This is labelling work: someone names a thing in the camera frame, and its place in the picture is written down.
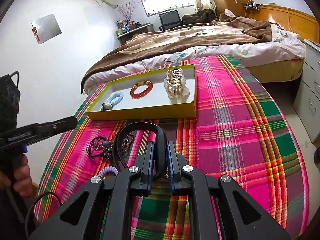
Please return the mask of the person's left hand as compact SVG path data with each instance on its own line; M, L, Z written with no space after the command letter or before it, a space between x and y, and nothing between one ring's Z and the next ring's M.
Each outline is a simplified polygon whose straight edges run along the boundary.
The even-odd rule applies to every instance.
M16 179L16 182L13 185L14 190L22 197L30 197L33 192L33 186L28 158L23 154L17 159L19 164L14 171L14 178Z

